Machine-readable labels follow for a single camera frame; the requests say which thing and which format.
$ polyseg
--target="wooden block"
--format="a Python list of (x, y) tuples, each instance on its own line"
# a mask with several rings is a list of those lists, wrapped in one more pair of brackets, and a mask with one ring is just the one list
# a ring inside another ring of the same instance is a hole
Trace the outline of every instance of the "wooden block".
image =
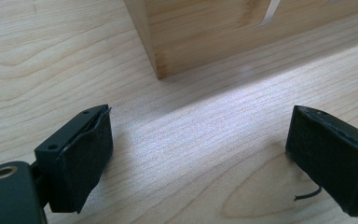
[(358, 13), (358, 0), (125, 2), (158, 78)]

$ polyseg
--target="black clamp jaw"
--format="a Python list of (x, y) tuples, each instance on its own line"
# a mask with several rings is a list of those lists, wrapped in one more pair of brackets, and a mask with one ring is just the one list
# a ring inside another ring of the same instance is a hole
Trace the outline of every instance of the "black clamp jaw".
[(358, 217), (358, 129), (321, 110), (295, 106), (286, 153), (351, 217)]
[(0, 165), (0, 223), (47, 223), (44, 207), (80, 213), (113, 153), (108, 105), (85, 110), (34, 150)]

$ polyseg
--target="wood grain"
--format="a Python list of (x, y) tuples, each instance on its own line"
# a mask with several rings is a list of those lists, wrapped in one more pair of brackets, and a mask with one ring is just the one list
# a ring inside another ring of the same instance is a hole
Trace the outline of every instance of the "wood grain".
[(284, 156), (293, 105), (358, 127), (358, 15), (157, 81), (123, 1), (1, 0), (0, 163), (100, 104), (114, 158), (49, 223), (358, 223)]
[(158, 78), (358, 13), (358, 1), (348, 0), (125, 1)]

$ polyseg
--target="wooden table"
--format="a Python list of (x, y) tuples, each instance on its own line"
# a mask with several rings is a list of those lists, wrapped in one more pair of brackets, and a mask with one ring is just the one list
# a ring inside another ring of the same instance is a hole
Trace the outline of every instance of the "wooden table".
[(358, 223), (284, 155), (293, 105), (358, 127), (358, 15), (157, 81), (122, 0), (0, 1), (0, 163), (112, 106), (114, 158), (49, 223)]

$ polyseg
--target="black wire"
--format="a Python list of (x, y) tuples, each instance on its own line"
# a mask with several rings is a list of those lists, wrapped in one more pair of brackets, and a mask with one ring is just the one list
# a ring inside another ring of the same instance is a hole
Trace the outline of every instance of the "black wire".
[(295, 201), (314, 197), (314, 196), (318, 195), (320, 192), (322, 192), (322, 187), (321, 186), (319, 186), (319, 188), (316, 191), (312, 192), (311, 194), (296, 196)]

